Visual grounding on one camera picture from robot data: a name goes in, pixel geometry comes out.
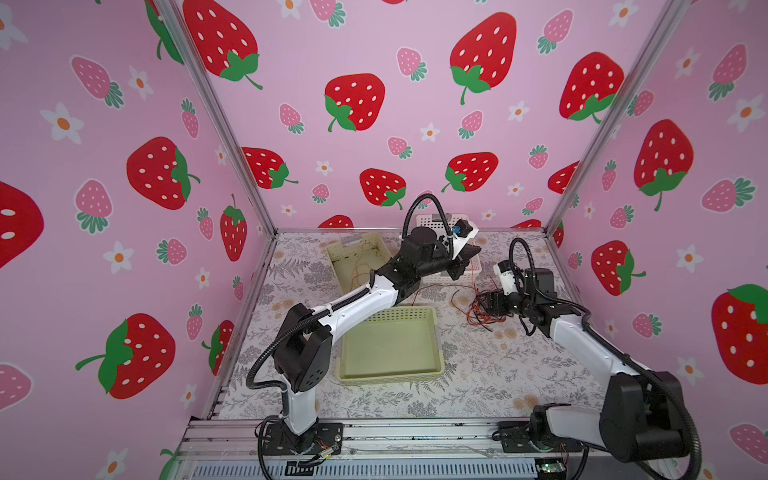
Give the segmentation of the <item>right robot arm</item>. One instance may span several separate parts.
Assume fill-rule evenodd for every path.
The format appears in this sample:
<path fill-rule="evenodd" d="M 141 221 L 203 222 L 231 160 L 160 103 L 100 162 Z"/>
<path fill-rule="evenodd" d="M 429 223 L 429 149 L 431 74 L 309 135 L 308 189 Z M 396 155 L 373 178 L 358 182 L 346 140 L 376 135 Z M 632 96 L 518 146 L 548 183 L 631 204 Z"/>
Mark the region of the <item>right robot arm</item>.
<path fill-rule="evenodd" d="M 682 478 L 697 478 L 703 467 L 702 443 L 679 380 L 649 369 L 600 335 L 587 307 L 556 294 L 551 271 L 536 267 L 524 239 L 514 238 L 509 248 L 523 249 L 527 267 L 512 257 L 499 262 L 495 273 L 501 287 L 479 295 L 479 305 L 495 317 L 517 317 L 527 335 L 540 333 L 566 349 L 600 383 L 605 398 L 599 410 L 539 405 L 526 426 L 500 427 L 497 438 L 526 439 L 541 452 L 560 442 L 576 442 L 584 456 L 592 450 L 606 452 L 637 465 L 652 479 L 663 475 L 651 461 L 685 457 Z"/>

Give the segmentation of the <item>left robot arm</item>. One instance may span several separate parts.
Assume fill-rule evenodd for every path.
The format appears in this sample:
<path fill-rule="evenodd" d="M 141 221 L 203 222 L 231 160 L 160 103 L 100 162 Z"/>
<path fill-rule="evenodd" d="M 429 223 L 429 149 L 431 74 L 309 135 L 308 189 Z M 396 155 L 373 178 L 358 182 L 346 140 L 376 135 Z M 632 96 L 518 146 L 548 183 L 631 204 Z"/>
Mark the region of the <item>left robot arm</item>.
<path fill-rule="evenodd" d="M 248 370 L 246 387 L 278 388 L 283 410 L 274 420 L 290 435 L 306 436 L 318 424 L 315 388 L 328 373 L 334 344 L 372 315 L 409 298 L 423 278 L 445 272 L 459 279 L 481 251 L 472 243 L 478 233 L 470 220 L 450 222 L 434 194 L 420 195 L 406 213 L 398 252 L 351 292 L 314 308 L 292 306 Z"/>

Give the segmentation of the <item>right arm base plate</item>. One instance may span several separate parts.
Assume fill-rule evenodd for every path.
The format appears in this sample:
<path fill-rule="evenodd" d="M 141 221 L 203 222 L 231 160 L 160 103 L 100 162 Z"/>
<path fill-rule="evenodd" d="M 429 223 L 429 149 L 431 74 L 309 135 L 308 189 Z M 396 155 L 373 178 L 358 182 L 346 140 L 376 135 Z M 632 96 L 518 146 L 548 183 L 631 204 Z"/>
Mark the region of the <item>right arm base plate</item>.
<path fill-rule="evenodd" d="M 578 453 L 583 445 L 573 439 L 553 436 L 546 430 L 534 428 L 529 421 L 502 421 L 491 435 L 505 453 Z"/>

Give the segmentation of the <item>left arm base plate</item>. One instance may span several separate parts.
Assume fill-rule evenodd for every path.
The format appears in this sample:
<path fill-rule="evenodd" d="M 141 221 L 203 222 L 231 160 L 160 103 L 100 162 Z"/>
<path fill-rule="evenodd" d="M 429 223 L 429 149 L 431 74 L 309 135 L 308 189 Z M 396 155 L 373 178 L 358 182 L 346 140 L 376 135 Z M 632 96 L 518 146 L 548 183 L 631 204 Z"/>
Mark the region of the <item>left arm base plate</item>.
<path fill-rule="evenodd" d="M 284 422 L 270 423 L 260 434 L 259 449 L 267 456 L 318 455 L 341 452 L 344 424 L 316 422 L 303 434 L 293 433 Z"/>

